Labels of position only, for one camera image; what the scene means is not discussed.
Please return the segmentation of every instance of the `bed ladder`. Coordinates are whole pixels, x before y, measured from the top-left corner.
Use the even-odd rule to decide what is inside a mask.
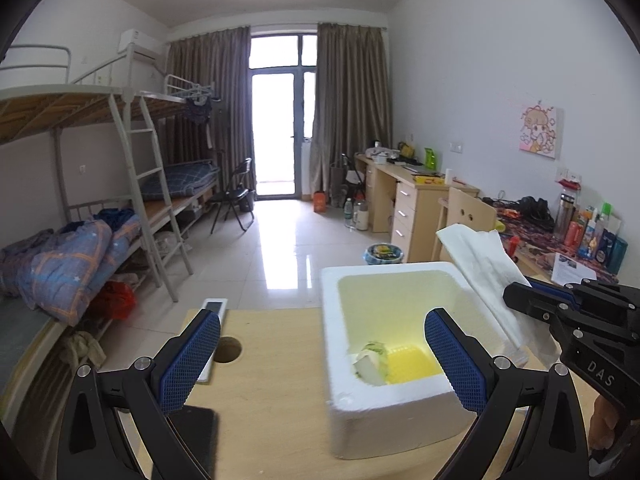
[[[187,249],[185,248],[184,240],[182,239],[182,235],[180,234],[180,228],[178,227],[178,222],[175,219],[174,208],[171,202],[171,197],[169,196],[169,188],[166,184],[166,175],[164,174],[164,165],[162,164],[162,155],[160,153],[158,133],[156,132],[156,128],[154,126],[154,122],[151,119],[151,115],[149,114],[149,110],[146,107],[145,99],[142,96],[138,97],[138,105],[140,106],[142,117],[145,120],[146,128],[141,130],[131,129],[131,104],[134,101],[135,96],[133,96],[132,94],[128,96],[123,94],[122,98],[125,102],[122,115],[120,115],[120,110],[118,109],[118,105],[113,94],[109,95],[109,108],[111,109],[111,115],[113,116],[113,121],[116,125],[116,129],[118,130],[120,141],[122,142],[122,149],[124,150],[133,207],[140,217],[140,225],[142,229],[142,249],[143,251],[145,251],[146,260],[148,261],[149,267],[153,272],[156,286],[161,286],[161,283],[164,283],[164,286],[166,286],[166,290],[171,296],[171,299],[174,300],[174,303],[177,303],[178,294],[176,293],[175,288],[170,282],[169,277],[166,273],[166,264],[169,262],[169,260],[171,260],[174,254],[178,250],[180,250],[182,260],[184,261],[184,266],[187,268],[188,273],[193,274],[193,269],[191,268],[191,263],[187,256]],[[131,137],[137,134],[150,134],[152,149],[154,152],[154,161],[156,164],[155,168],[143,173],[138,173],[136,171],[135,163],[133,160],[133,150],[131,148]],[[153,218],[149,219],[146,216],[145,204],[142,200],[142,192],[140,191],[140,180],[156,173],[160,178],[164,208],[156,213]],[[154,240],[151,223],[152,221],[161,219],[166,215],[169,215],[169,221],[171,224],[172,232],[175,235],[176,243],[171,251],[169,251],[169,253],[163,258],[162,256],[160,256],[158,245]]]

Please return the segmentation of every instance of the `curtain rod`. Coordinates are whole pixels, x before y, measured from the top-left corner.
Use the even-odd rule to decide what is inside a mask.
[[[242,28],[242,27],[283,27],[285,25],[316,25],[318,26],[320,23],[330,23],[331,25],[343,25],[346,27],[366,27],[366,28],[379,28],[380,30],[387,31],[386,27],[374,27],[373,25],[353,25],[353,23],[334,23],[334,22],[315,22],[315,23],[264,23],[260,25],[238,25],[237,27],[225,27],[225,28],[217,28],[216,30],[210,30],[209,32],[201,32],[199,34],[191,34],[190,36],[183,36],[178,38],[177,40],[169,41],[168,43],[173,43],[174,41],[180,40],[189,40],[191,38],[197,38],[198,36],[204,36],[205,34],[212,34],[214,32],[223,32],[224,30],[232,30],[233,28]]]

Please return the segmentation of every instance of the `brown curtain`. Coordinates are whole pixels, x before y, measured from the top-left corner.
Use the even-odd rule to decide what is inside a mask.
[[[391,145],[386,50],[382,29],[318,25],[312,192],[328,191],[332,164],[380,140]]]
[[[201,85],[213,84],[222,99],[209,121],[213,150],[207,147],[206,126],[183,116],[168,119],[166,158],[169,164],[213,158],[224,184],[245,158],[254,158],[251,112],[251,29],[232,28],[171,43],[169,72]],[[255,189],[255,166],[248,184]]]

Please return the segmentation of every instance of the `bedding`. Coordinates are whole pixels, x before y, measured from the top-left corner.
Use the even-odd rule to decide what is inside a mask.
[[[193,196],[213,183],[220,168],[210,160],[184,162],[164,167],[166,183],[171,198]],[[162,187],[157,174],[150,177],[140,188],[142,200],[162,200]]]
[[[20,296],[29,308],[40,307],[75,326],[140,230],[137,215],[115,233],[103,220],[78,223],[0,250],[0,294]]]

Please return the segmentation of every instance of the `anime girl painting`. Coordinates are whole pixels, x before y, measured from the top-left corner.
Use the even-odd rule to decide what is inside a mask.
[[[521,119],[520,149],[556,158],[556,108],[543,108],[538,102],[525,108]]]

